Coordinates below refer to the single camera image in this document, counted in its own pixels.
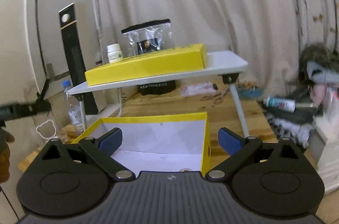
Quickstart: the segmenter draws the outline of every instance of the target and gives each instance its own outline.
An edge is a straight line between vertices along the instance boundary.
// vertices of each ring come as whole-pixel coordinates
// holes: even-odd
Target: white tabletop
[[[80,94],[85,92],[99,91],[111,88],[140,85],[147,83],[165,82],[178,80],[183,78],[193,78],[208,75],[223,75],[232,73],[241,73],[246,70],[247,61],[237,56],[231,51],[220,51],[207,53],[207,67],[203,70],[174,73],[153,77],[129,79],[127,81],[109,82],[93,86],[88,86],[87,82],[83,82],[68,91],[69,94]]]

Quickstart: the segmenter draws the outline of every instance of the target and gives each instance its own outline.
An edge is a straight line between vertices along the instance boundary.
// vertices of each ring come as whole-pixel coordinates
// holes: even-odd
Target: plastic water bottle
[[[66,80],[62,83],[64,87],[64,99],[67,107],[68,116],[71,119],[72,125],[74,126],[75,131],[78,135],[84,132],[82,127],[81,111],[79,101],[76,97],[69,95],[68,90],[71,89],[71,82]]]

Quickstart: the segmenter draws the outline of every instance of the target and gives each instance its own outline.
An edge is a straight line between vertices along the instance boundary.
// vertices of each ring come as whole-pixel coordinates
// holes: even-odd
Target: white bottle cap
[[[107,46],[107,52],[108,53],[115,52],[115,51],[120,51],[120,50],[121,50],[120,49],[120,45],[118,43]]]

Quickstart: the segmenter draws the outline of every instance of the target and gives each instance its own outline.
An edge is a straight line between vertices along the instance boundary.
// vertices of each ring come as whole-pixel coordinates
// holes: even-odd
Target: white round knob
[[[62,17],[61,17],[61,21],[63,23],[69,21],[69,19],[71,18],[71,15],[70,14],[64,14]]]

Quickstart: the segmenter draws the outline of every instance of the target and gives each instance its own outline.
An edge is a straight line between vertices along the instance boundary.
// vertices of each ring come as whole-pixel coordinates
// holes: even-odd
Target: white folding table
[[[193,78],[193,77],[200,77],[200,76],[208,76],[208,75],[222,75],[224,84],[228,84],[232,98],[235,103],[235,107],[237,109],[238,117],[241,123],[242,131],[244,136],[249,136],[249,131],[247,128],[244,112],[241,107],[241,102],[238,96],[237,89],[235,87],[235,81],[238,78],[239,73],[242,73],[246,70],[248,66],[247,61],[243,60],[236,54],[231,51],[219,51],[219,52],[210,52],[207,53],[207,67],[203,70],[192,71],[192,72],[183,72],[183,73],[174,73],[174,74],[167,74],[167,75],[160,75],[160,76],[153,76],[153,77],[145,77],[145,78],[136,78],[136,79],[129,79],[127,81],[120,81],[120,82],[110,82],[110,83],[103,83],[99,85],[88,86],[87,82],[81,83],[72,89],[69,90],[69,94],[76,95],[76,94],[83,94],[86,92],[93,92],[111,88],[118,88],[121,93],[121,87],[126,86],[133,86],[133,85],[141,85],[147,83],[156,83],[156,82],[165,82],[165,81],[172,81],[178,80],[183,78]],[[81,117],[84,129],[87,128],[86,124],[86,116],[85,116],[85,108],[83,99],[80,97],[80,108],[81,108]],[[120,112],[119,116],[122,113],[122,99],[120,100]]]

